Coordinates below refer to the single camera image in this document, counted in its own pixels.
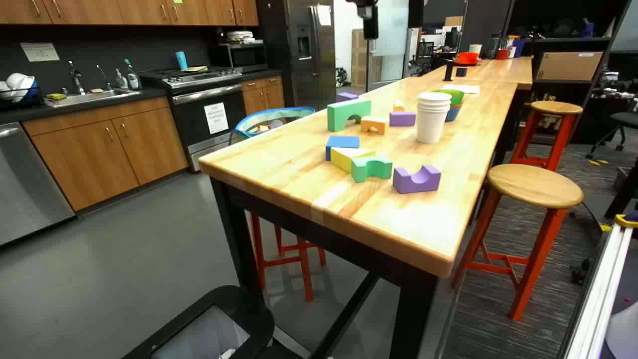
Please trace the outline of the blue chair behind table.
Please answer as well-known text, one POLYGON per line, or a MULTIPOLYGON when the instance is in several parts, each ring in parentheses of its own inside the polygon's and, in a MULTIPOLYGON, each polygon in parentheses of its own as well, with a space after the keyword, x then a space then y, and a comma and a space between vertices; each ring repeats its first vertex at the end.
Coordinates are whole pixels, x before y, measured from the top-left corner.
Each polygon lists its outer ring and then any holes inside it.
POLYGON ((245 116, 230 136, 230 142, 241 142, 259 134, 265 134, 273 128, 281 128, 289 122, 295 122, 303 116, 313 114, 313 108, 309 106, 295 106, 295 108, 269 108, 269 110, 259 110, 249 116, 245 116))

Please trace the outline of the large green arch block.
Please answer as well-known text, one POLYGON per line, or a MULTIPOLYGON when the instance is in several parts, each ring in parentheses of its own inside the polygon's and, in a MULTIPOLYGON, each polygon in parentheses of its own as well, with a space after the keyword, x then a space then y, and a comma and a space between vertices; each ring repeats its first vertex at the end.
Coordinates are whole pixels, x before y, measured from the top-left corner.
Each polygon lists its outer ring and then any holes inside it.
POLYGON ((365 116, 371 114, 369 100, 347 100, 327 106, 327 130, 341 132, 347 128, 347 122, 353 120, 359 124, 365 116))

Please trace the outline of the wooden orange stool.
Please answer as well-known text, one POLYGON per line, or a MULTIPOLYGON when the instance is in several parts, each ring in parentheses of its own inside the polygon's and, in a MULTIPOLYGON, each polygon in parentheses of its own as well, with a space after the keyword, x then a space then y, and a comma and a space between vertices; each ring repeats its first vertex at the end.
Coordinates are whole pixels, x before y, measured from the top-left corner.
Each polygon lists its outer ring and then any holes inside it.
POLYGON ((495 166, 487 174, 487 184, 485 208, 479 214, 477 228, 453 278, 453 286, 459 288, 469 272, 507 276, 517 288, 511 308, 511 319, 517 321, 525 316, 566 214, 582 204, 584 192, 570 178, 529 164, 495 166), (485 236, 503 196, 547 212, 529 258, 495 254, 487 248, 485 236))
POLYGON ((582 114, 582 108, 570 102, 551 102, 537 100, 531 104, 531 114, 527 118, 525 130, 515 146, 513 164, 531 164, 547 170, 556 170, 562 158, 564 148, 570 142, 574 122, 582 114), (554 130, 551 132, 551 152, 547 158, 531 156, 529 146, 541 124, 551 120, 554 130))

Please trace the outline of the red container far table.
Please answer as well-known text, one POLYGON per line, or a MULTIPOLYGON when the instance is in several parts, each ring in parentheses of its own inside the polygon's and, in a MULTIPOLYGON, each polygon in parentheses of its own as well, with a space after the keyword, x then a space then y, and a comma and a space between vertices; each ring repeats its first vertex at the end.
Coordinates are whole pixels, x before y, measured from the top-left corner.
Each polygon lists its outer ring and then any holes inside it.
POLYGON ((479 54, 475 52, 459 52, 455 64, 459 66, 477 66, 481 62, 479 54))

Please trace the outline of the small green arch block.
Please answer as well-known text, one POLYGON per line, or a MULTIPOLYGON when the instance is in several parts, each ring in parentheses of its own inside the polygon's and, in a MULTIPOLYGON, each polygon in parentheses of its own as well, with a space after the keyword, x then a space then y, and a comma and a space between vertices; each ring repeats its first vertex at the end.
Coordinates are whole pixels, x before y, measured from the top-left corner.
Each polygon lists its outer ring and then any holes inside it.
POLYGON ((351 164, 351 178, 361 184, 369 178, 389 180, 393 164, 383 158, 361 158, 351 164))

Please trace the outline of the far wooden orange stool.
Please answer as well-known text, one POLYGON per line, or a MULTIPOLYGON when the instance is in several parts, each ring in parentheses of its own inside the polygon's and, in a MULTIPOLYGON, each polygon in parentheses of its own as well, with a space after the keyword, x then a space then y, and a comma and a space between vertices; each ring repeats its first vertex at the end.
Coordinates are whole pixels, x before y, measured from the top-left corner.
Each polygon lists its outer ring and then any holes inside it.
POLYGON ((574 122, 582 114, 582 108, 570 102, 551 102, 537 100, 531 104, 531 114, 527 118, 525 130, 515 146, 513 164, 531 164, 547 170, 556 170, 562 158, 564 148, 570 142, 574 122), (541 124, 551 120, 554 130, 551 132, 551 152, 547 158, 531 156, 529 146, 541 124))

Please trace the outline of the orange stool under table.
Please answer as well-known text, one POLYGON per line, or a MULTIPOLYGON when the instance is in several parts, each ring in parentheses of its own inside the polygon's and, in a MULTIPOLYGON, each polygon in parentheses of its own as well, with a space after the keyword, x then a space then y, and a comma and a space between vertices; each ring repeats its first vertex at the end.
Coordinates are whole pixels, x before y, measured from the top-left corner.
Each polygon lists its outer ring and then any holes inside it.
MULTIPOLYGON (((305 300, 313 302, 315 292, 313 292, 311 270, 309 270, 309 252, 315 246, 303 238, 295 238, 293 244, 285 244, 283 230, 275 226, 273 232, 275 232, 277 256, 273 260, 267 260, 263 252, 261 220, 255 214, 249 216, 249 226, 251 226, 251 242, 253 242, 259 286, 265 286, 265 272, 269 268, 297 264, 301 270, 305 300)), ((323 248, 315 248, 315 250, 317 250, 319 264, 325 266, 327 264, 325 250, 323 248)))

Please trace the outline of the white rail frame right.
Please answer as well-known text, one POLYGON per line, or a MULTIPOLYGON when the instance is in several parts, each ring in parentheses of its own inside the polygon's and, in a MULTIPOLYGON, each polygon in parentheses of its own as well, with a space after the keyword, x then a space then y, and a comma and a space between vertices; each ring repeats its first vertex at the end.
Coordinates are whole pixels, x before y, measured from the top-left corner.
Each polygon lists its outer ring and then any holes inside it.
POLYGON ((634 212, 614 218, 558 359, 638 359, 638 304, 614 310, 636 230, 634 212))

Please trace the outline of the black microwave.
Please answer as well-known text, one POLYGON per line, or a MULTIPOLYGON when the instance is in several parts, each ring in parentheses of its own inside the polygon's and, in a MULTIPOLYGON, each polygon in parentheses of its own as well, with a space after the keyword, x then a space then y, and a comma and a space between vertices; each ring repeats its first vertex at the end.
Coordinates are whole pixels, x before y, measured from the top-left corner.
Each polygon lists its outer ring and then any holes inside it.
POLYGON ((218 44, 212 50, 212 62, 216 66, 253 72, 267 66, 267 54, 263 44, 218 44))

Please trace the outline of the stainless dishwasher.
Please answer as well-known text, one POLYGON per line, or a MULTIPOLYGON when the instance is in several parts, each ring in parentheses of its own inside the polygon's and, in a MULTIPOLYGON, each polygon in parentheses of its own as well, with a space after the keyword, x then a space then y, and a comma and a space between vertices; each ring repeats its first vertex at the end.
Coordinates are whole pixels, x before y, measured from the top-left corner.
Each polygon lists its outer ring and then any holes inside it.
POLYGON ((18 122, 0 126, 0 246, 74 216, 18 122))

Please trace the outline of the wooden upper cabinets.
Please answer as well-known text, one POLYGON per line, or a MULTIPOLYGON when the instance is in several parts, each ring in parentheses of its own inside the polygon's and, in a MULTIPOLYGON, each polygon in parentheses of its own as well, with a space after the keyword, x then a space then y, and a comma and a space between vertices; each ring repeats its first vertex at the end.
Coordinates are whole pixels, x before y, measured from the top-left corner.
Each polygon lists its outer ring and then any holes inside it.
POLYGON ((257 26, 257 0, 0 0, 0 24, 257 26))

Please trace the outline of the purple rectangular block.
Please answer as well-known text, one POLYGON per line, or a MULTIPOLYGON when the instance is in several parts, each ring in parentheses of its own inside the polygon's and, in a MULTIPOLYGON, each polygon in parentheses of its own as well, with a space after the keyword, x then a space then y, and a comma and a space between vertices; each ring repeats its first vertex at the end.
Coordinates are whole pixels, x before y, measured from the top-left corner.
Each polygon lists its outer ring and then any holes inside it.
POLYGON ((411 128, 415 126, 417 114, 415 112, 391 112, 389 126, 391 128, 411 128))

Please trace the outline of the white paper cup stack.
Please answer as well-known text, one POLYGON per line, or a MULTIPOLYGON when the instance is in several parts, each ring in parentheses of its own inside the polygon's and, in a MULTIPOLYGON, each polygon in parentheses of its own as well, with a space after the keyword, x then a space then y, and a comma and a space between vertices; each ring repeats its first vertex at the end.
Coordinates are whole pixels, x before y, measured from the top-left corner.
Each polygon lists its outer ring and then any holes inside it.
POLYGON ((451 96, 445 92, 423 92, 417 98, 417 140, 437 144, 451 110, 451 96))

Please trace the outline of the black trash bin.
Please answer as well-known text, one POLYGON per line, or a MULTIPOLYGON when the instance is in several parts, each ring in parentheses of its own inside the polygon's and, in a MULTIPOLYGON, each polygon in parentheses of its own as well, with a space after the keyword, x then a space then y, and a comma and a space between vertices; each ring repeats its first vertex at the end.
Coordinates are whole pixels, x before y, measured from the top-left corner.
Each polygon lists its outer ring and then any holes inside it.
POLYGON ((257 359, 273 339, 271 312, 247 290, 216 288, 124 359, 257 359))

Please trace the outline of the wooden base cabinets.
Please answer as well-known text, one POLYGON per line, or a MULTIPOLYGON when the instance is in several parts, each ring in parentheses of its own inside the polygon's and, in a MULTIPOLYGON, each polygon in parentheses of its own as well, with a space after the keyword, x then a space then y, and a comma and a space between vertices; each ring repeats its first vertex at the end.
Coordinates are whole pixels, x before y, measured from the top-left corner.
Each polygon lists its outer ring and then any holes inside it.
POLYGON ((30 120, 24 128, 76 212, 188 168, 164 98, 30 120))

